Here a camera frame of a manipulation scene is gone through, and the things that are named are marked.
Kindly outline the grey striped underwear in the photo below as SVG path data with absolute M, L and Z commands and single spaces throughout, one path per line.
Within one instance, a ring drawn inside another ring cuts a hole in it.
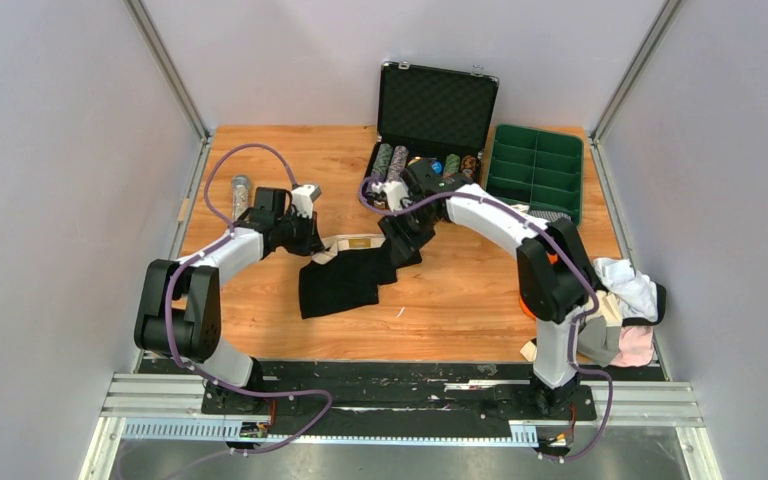
M 543 220 L 546 220 L 547 222 L 554 222 L 559 219 L 565 219 L 565 220 L 572 220 L 572 217 L 564 212 L 561 211 L 553 211 L 553 210 L 530 210 L 529 214 L 533 217 L 540 218 Z

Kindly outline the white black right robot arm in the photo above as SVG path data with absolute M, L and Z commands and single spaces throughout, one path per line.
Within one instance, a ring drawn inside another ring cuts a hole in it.
M 379 227 L 397 267 L 418 259 L 439 222 L 468 228 L 515 258 L 520 300 L 537 320 L 532 406 L 549 418 L 567 409 L 567 386 L 579 372 L 575 328 L 594 310 L 598 284 L 575 224 L 521 213 L 462 174 L 437 174 L 427 160 L 363 189 L 386 203 Z

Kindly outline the black underwear cream waistband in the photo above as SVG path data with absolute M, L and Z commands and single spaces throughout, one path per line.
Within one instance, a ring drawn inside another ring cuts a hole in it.
M 299 271 L 298 298 L 303 319 L 375 305 L 378 288 L 398 280 L 397 270 L 422 262 L 420 253 L 396 264 L 382 234 L 335 235 Z

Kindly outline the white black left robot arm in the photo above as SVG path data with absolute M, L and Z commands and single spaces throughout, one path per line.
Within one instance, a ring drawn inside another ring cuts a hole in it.
M 152 261 L 136 315 L 136 346 L 229 387 L 228 400 L 239 411 L 258 411 L 267 389 L 257 379 L 256 360 L 222 335 L 221 289 L 277 249 L 298 256 L 322 251 L 314 211 L 320 194 L 315 184 L 259 187 L 253 205 L 217 240 L 177 260 Z

